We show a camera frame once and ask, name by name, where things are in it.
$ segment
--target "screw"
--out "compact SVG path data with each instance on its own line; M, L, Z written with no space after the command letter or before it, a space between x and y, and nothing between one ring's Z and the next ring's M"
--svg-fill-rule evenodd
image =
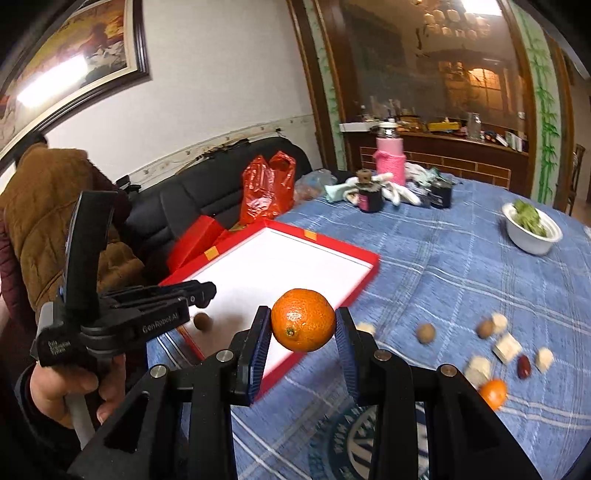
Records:
M229 362L234 358L234 354L230 350L221 350L217 353L216 358L220 362Z
M445 364L441 366L441 373L446 377L455 377L457 374L457 368L453 365Z
M374 358L376 360L380 360L381 362L385 362L392 358L392 352L388 352L387 350L376 350L374 352Z
M152 375L154 378L163 377L166 375L166 373L168 373L168 368L166 368L164 365L154 365L150 369L150 375Z

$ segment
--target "black couch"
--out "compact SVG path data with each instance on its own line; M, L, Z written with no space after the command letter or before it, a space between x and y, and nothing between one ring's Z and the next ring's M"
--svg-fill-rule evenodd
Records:
M146 265L149 283L168 275L166 258L176 240L199 218L214 217L231 228L240 217L242 172L258 155L270 160L283 151L296 161L296 180L312 171L304 151L283 137L245 142L130 195L131 214L123 240Z

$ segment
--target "glass panel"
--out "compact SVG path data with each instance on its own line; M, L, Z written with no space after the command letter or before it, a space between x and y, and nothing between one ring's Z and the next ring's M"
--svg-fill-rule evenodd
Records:
M362 102L386 116L466 120L525 131L522 81L496 0L340 0Z

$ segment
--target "blue tablecloth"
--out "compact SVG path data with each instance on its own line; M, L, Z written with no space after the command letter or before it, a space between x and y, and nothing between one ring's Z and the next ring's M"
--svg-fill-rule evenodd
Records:
M315 200L279 220L381 256L379 274L350 308L356 322L376 327L381 348L430 368L451 363L463 370L472 355L488 357L494 377L509 389L499 417L549 480L566 473L591 436L591 242L576 220L542 207L564 239L542 258L519 250L500 213L515 198L464 180L454 188L449 210L387 204L367 215L349 204ZM534 367L523 381L515 361L507 367L498 361L491 352L494 338L474 333L492 312L507 316L532 364L538 348L554 352L548 373ZM421 322L437 329L429 346L415 339ZM151 342L149 357L173 368L195 361L177 332ZM319 478L311 468L310 441L319 421L350 402L331 340L252 408L232 410L239 478Z

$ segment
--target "bowl of lettuce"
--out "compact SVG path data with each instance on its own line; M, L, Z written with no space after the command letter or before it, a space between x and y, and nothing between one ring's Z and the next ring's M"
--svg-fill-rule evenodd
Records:
M562 231L555 221L523 200L504 204L503 214L513 243L532 255L545 255L562 240Z

